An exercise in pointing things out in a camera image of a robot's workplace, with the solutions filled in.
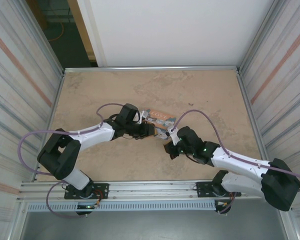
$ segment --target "metal bracket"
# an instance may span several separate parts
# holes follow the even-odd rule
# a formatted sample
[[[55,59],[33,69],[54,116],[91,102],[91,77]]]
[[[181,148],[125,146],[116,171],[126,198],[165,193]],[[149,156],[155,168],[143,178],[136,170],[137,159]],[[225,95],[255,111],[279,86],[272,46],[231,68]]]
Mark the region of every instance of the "metal bracket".
[[[213,189],[213,183],[212,181],[198,181],[195,183],[196,193],[198,198],[226,198],[228,197],[228,193],[225,193],[223,195],[218,195]],[[236,196],[241,197],[241,192],[237,192]]]
[[[91,193],[90,196],[86,198],[82,198],[81,196],[76,194],[76,189],[72,185],[68,185],[65,188],[65,193],[64,193],[64,199],[67,200],[90,200],[90,199],[107,199],[108,198],[108,193],[109,193],[109,184],[108,183],[98,183],[95,182],[93,183],[92,189],[99,190],[102,192],[102,197],[100,196],[99,193]]]

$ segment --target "white wall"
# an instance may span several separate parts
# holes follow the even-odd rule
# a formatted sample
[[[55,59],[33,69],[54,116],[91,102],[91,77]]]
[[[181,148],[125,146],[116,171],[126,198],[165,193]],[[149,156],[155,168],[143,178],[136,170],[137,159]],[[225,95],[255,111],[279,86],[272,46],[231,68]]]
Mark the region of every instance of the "white wall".
[[[273,0],[79,0],[101,67],[238,65]]]

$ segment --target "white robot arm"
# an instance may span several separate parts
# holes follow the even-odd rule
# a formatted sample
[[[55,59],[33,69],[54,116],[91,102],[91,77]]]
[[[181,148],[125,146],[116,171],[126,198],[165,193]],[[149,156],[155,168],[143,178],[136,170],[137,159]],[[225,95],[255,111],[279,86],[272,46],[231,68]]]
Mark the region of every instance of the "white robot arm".
[[[79,152],[101,142],[115,140],[124,134],[130,135],[134,139],[155,135],[154,125],[143,121],[147,114],[147,112],[139,112],[135,106],[127,103],[122,107],[120,113],[99,124],[98,129],[98,125],[96,125],[72,132],[77,135],[54,133],[39,153],[37,160],[58,180],[63,180],[73,186],[76,195],[87,198],[93,191],[93,181],[75,168]],[[170,135],[171,141],[164,148],[171,159],[179,155],[186,155],[198,164],[226,169],[219,171],[212,180],[216,196],[242,192],[265,198],[269,204],[279,210],[288,211],[290,209],[300,188],[300,181],[295,176],[260,167],[271,166],[291,172],[282,160],[276,158],[269,162],[231,151],[228,151],[230,152],[228,155],[219,144],[202,141],[188,126],[181,129],[171,126],[168,128],[167,134]],[[239,161],[232,156],[247,162]]]
[[[300,181],[294,175],[271,169],[272,167],[291,172],[282,160],[275,158],[270,162],[254,159],[224,149],[217,143],[203,142],[188,126],[181,129],[169,127],[168,133],[171,141],[164,148],[171,159],[184,154],[199,164],[226,169],[219,171],[212,180],[216,195],[242,192],[265,198],[270,205],[279,210],[290,209],[300,188]]]

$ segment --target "cable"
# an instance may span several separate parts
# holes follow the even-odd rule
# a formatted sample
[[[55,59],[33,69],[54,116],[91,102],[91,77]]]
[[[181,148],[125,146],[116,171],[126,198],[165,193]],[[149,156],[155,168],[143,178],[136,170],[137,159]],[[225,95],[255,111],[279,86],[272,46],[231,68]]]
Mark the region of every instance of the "cable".
[[[208,115],[206,115],[203,111],[200,111],[200,110],[197,110],[197,109],[191,109],[189,111],[186,111],[184,114],[181,115],[181,117],[178,119],[178,121],[176,122],[176,124],[174,125],[174,127],[172,128],[171,131],[175,130],[175,128],[177,127],[177,125],[180,123],[181,119],[187,115],[188,113],[191,113],[191,112],[197,112],[197,113],[200,113],[202,114],[203,116],[205,116],[205,118],[209,121],[209,123],[211,124],[211,126],[213,127],[213,130],[215,132],[215,135],[216,137],[218,138],[218,141],[220,143],[220,146],[221,148],[223,149],[223,151],[231,158],[234,158],[238,161],[241,161],[243,163],[246,163],[246,164],[250,164],[250,165],[253,165],[253,166],[257,166],[259,168],[265,168],[265,169],[269,169],[269,170],[273,170],[273,171],[277,171],[277,172],[281,172],[281,173],[284,173],[284,174],[289,174],[289,175],[292,175],[294,177],[297,177],[297,178],[300,178],[300,174],[298,173],[294,173],[294,172],[291,172],[291,171],[287,171],[287,170],[283,170],[283,169],[280,169],[280,168],[277,168],[277,167],[273,167],[273,166],[266,166],[266,165],[263,165],[263,164],[258,164],[258,163],[255,163],[255,162],[250,162],[248,160],[245,160],[245,159],[242,159],[240,157],[237,157],[237,156],[234,156],[232,154],[230,154],[230,152],[228,152],[228,150],[225,148],[224,144],[222,143],[221,141],[221,138],[219,136],[219,133],[218,133],[218,130],[216,128],[216,126],[214,125],[214,123],[211,121],[211,119],[208,117]]]
[[[60,20],[60,18],[58,17],[58,15],[56,14],[56,12],[52,9],[51,5],[50,5],[50,0],[48,0],[48,5],[49,5],[49,8],[51,9],[51,11],[53,12],[53,14]],[[53,42],[55,40],[58,40],[59,38],[61,38],[61,36],[65,33],[65,26],[64,24],[62,23],[62,21],[60,20],[59,23],[61,24],[61,27],[62,27],[62,30],[61,30],[61,33],[59,36],[57,36],[56,38],[53,38],[53,39],[48,39],[49,42]]]
[[[223,210],[218,211],[218,213],[219,213],[219,214],[222,214],[222,213],[225,212],[228,208],[230,208],[231,205],[234,203],[236,196],[237,196],[237,192],[234,193],[231,202],[230,202],[229,204],[227,204],[227,206],[226,206]]]
[[[103,199],[103,198],[104,198],[104,195],[103,195],[103,193],[102,193],[102,191],[101,191],[101,190],[99,190],[99,189],[95,189],[95,190],[94,190],[94,193],[95,193],[96,195],[99,193],[99,195],[100,195],[100,199],[99,199],[99,201],[101,201],[101,199]]]
[[[58,213],[58,212],[53,211],[52,208],[49,206],[49,195],[50,195],[52,189],[53,189],[55,186],[57,186],[57,185],[59,185],[59,184],[62,184],[62,183],[65,183],[65,181],[58,181],[57,183],[53,184],[52,187],[49,189],[49,191],[48,191],[48,193],[46,194],[46,197],[45,197],[45,204],[46,204],[46,207],[49,209],[49,211],[50,211],[52,214],[54,214],[54,215],[56,215],[56,216],[58,216],[58,217],[60,217],[60,218],[64,218],[64,219],[80,219],[80,218],[84,217],[85,215],[81,215],[81,216],[79,216],[79,215],[78,215],[78,216],[69,216],[69,215],[60,214],[60,213]]]
[[[101,118],[101,122],[98,126],[96,126],[95,128],[93,129],[90,129],[90,130],[86,130],[86,131],[81,131],[79,134],[88,134],[88,133],[91,133],[93,131],[96,131],[98,130],[99,128],[102,127],[102,125],[104,124],[104,118],[102,117],[102,115],[99,113],[99,111],[106,107],[106,106],[109,106],[109,105],[116,105],[116,106],[121,106],[123,107],[122,104],[119,104],[119,103],[107,103],[107,104],[104,104],[102,106],[100,106],[97,110],[96,110],[96,114]],[[24,135],[19,143],[18,143],[18,147],[17,147],[17,154],[18,154],[18,158],[21,162],[21,164],[26,168],[28,169],[29,171],[35,173],[35,174],[42,174],[42,175],[48,175],[48,176],[52,176],[51,173],[49,172],[43,172],[43,171],[37,171],[37,170],[34,170],[32,169],[31,167],[29,167],[24,159],[22,158],[22,155],[21,155],[21,146],[22,146],[22,143],[25,141],[25,139],[31,135],[34,135],[34,134],[60,134],[60,135],[70,135],[70,136],[75,136],[75,135],[78,135],[78,132],[75,131],[75,132],[68,132],[68,131],[55,131],[55,130],[37,130],[37,131],[31,131],[31,132],[28,132],[26,135]]]
[[[131,140],[131,139],[134,139],[134,137],[131,137],[131,138],[127,138],[125,136],[122,136],[124,139],[128,139],[128,140]]]
[[[65,184],[65,183],[62,183],[62,184],[61,184],[61,188],[62,188],[63,190],[67,190],[67,189],[64,187],[64,184]]]
[[[118,116],[119,113],[116,113],[116,114],[112,114],[109,118],[113,120],[113,118],[115,118],[116,116]]]
[[[192,159],[191,157],[189,157],[188,155],[185,155],[188,159],[190,159],[192,162],[194,162],[194,163],[196,163],[196,164],[198,164],[198,162],[196,161],[196,160],[194,160],[194,159]]]

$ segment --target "beige tabletop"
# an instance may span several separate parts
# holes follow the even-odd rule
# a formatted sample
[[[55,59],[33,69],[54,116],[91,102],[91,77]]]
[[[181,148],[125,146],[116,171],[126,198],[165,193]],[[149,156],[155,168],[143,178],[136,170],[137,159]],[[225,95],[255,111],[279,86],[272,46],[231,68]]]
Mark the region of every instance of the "beige tabletop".
[[[52,128],[84,129],[100,122],[96,109],[106,103],[130,103],[140,110],[156,110],[179,117],[190,109],[205,112],[214,122],[225,146],[260,158],[236,74],[221,71],[121,71],[67,73]],[[119,106],[100,113],[108,118]],[[203,141],[218,142],[214,130],[199,113],[191,112],[179,128],[189,126]],[[118,138],[79,154],[76,167],[95,181],[205,180],[219,169],[196,164],[185,156],[171,160],[166,140]],[[38,181],[55,181],[38,176]]]

